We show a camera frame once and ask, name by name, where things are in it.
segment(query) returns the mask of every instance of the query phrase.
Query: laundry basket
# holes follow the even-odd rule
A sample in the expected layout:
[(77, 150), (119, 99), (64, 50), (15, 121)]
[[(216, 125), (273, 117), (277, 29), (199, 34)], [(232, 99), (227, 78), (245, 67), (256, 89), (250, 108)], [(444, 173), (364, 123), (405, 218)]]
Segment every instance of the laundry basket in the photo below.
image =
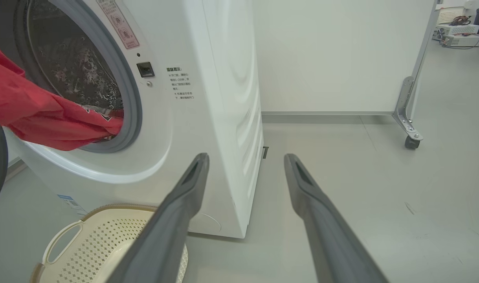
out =
[[(54, 236), (30, 282), (106, 282), (154, 212), (154, 207), (133, 204), (112, 204), (92, 211)], [(58, 240), (77, 226), (79, 232), (57, 258), (50, 261), (49, 255)], [(184, 246), (177, 283), (184, 279), (188, 259)]]

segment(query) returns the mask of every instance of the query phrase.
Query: red garment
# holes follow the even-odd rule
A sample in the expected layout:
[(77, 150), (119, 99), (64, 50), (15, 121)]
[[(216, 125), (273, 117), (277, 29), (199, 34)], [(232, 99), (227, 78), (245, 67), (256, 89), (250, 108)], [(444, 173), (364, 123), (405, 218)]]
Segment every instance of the red garment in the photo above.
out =
[(70, 151), (119, 134), (122, 123), (39, 88), (0, 51), (0, 124), (22, 140)]

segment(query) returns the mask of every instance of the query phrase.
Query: red shirt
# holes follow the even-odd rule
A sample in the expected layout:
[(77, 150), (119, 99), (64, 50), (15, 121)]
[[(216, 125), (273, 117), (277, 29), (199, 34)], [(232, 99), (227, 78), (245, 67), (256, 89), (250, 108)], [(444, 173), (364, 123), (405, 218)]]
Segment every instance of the red shirt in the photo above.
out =
[(119, 134), (122, 123), (36, 86), (0, 51), (0, 124), (22, 140), (70, 151)]

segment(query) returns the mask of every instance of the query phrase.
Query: washing machine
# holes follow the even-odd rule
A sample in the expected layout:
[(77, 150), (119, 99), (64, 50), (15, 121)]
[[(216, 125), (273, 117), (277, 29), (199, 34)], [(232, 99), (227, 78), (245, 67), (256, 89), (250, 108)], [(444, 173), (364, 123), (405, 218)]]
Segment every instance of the washing machine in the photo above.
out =
[(189, 231), (245, 237), (263, 149), (251, 0), (0, 0), (0, 49), (40, 87), (124, 115), (117, 136), (69, 152), (6, 130), (74, 211), (157, 206), (206, 152)]

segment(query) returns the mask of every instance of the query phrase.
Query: caster wheel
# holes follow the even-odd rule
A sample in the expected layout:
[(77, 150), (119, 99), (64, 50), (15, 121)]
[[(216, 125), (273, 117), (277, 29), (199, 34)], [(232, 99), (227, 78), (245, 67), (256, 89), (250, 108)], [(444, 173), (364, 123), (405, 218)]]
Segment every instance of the caster wheel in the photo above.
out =
[(413, 140), (410, 136), (405, 139), (405, 147), (408, 149), (417, 149), (419, 147), (420, 140)]

